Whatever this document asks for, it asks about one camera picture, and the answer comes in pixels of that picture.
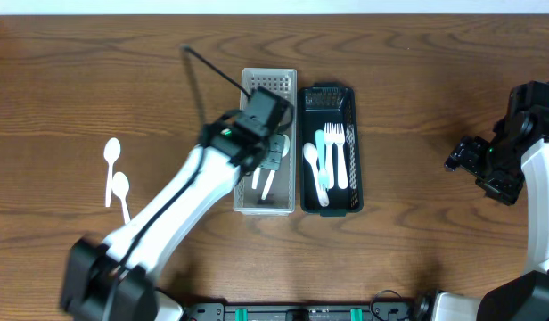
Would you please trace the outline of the white plastic spoon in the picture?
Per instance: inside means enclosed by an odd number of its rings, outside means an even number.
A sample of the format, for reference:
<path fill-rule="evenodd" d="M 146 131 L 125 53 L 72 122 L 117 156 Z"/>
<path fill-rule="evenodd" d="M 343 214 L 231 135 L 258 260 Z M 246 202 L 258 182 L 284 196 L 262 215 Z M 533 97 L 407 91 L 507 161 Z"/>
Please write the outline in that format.
<path fill-rule="evenodd" d="M 103 151 L 103 157 L 108 164 L 106 188 L 105 188 L 105 206 L 111 206 L 111 193 L 112 193 L 112 179 L 113 179 L 113 166 L 121 153 L 121 146 L 118 138 L 112 137 L 106 143 Z"/>
<path fill-rule="evenodd" d="M 319 168 L 318 168 L 318 154 L 317 149 L 312 143 L 305 143 L 303 145 L 303 156 L 306 159 L 307 163 L 310 165 L 313 178 L 314 178 L 314 184 L 315 184 L 315 192 L 318 198 L 319 204 L 324 208 L 329 205 L 329 197 L 327 192 L 321 187 L 318 174 L 319 174 Z"/>
<path fill-rule="evenodd" d="M 285 134 L 283 134 L 283 138 L 284 138 L 284 145 L 283 145 L 283 151 L 282 151 L 282 158 L 284 158 L 290 150 L 290 138 Z M 268 196 L 268 193 L 270 191 L 271 185 L 274 180 L 275 172 L 276 170 L 271 170 L 269 173 L 263 193 L 261 194 L 262 201 L 264 201 Z"/>

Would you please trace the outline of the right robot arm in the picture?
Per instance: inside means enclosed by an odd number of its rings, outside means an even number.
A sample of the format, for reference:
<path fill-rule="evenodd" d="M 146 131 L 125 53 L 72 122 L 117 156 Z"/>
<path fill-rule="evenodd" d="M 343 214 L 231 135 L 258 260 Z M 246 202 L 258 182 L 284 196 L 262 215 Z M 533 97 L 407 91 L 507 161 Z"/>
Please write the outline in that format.
<path fill-rule="evenodd" d="M 549 320 L 549 80 L 514 87 L 493 133 L 464 136 L 445 167 L 470 173 L 486 197 L 505 206 L 526 198 L 523 269 L 480 297 L 438 291 L 416 307 L 416 320 Z"/>

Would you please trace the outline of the white plastic fork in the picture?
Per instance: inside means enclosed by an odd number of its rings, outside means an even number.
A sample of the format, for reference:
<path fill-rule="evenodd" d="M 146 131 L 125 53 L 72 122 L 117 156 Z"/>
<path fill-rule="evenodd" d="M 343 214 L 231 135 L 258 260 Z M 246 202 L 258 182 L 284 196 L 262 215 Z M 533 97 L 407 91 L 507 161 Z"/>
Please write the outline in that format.
<path fill-rule="evenodd" d="M 325 144 L 325 169 L 328 176 L 327 189 L 332 189 L 334 187 L 334 171 L 333 171 L 333 157 L 332 157 L 332 147 L 334 144 L 334 136 L 333 136 L 332 123 L 324 124 L 324 144 Z"/>
<path fill-rule="evenodd" d="M 345 161 L 345 154 L 344 154 L 345 131 L 341 123 L 337 123 L 334 126 L 334 135 L 335 135 L 335 144 L 337 145 L 337 152 L 338 152 L 338 160 L 337 160 L 338 187 L 340 189 L 346 189 L 348 187 L 348 173 L 346 169 L 346 161 Z"/>

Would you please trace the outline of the black plastic basket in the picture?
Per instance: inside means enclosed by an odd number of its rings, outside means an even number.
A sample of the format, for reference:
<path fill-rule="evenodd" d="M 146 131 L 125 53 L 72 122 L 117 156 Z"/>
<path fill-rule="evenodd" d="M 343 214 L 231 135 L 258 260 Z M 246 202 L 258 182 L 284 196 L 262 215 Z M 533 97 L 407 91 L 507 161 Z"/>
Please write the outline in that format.
<path fill-rule="evenodd" d="M 356 127 L 355 94 L 352 88 L 340 84 L 316 84 L 304 87 L 298 92 L 298 124 L 300 161 L 301 208 L 307 213 L 323 217 L 344 217 L 350 212 L 359 212 L 363 208 L 363 187 L 361 178 L 360 155 Z M 332 147 L 334 187 L 325 191 L 329 205 L 322 207 L 315 192 L 313 173 L 303 156 L 303 145 L 315 146 L 315 132 L 324 131 L 324 124 L 333 124 L 334 144 Z M 338 187 L 337 160 L 334 126 L 341 123 L 345 131 L 344 154 L 348 173 L 348 187 Z"/>

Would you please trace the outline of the mint green plastic fork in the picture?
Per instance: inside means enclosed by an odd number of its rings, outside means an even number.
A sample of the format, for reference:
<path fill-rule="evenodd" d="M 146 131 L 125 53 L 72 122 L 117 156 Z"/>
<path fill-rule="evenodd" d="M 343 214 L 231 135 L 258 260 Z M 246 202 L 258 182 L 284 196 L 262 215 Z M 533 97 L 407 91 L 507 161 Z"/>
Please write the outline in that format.
<path fill-rule="evenodd" d="M 329 184 L 329 177 L 325 167 L 325 141 L 324 141 L 324 131 L 318 129 L 315 132 L 315 147 L 318 155 L 318 181 L 322 190 L 326 190 Z"/>

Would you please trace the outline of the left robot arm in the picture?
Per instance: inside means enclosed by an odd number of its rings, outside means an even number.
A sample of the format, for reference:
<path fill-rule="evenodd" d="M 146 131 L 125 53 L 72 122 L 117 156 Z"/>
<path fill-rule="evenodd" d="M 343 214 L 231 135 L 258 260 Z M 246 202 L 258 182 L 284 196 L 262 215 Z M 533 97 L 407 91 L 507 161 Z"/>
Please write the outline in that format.
<path fill-rule="evenodd" d="M 76 320 L 180 320 L 183 307 L 156 286 L 176 247 L 197 221 L 267 156 L 291 126 L 292 104 L 264 87 L 246 109 L 202 127 L 199 142 L 149 204 L 100 244 L 70 249 L 59 306 Z"/>

